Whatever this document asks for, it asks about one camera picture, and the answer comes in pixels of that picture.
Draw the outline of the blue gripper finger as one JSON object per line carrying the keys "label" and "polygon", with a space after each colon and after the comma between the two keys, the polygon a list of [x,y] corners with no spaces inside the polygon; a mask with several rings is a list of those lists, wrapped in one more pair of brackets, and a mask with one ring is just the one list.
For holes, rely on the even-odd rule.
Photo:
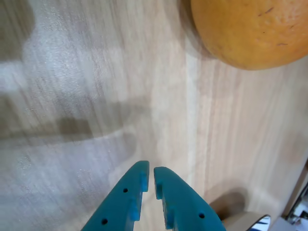
{"label": "blue gripper finger", "polygon": [[136,162],[99,205],[84,231],[132,231],[140,220],[142,193],[148,191],[149,162]]}
{"label": "blue gripper finger", "polygon": [[179,175],[154,168],[156,198],[162,201],[165,227],[172,231],[224,231],[216,212]]}

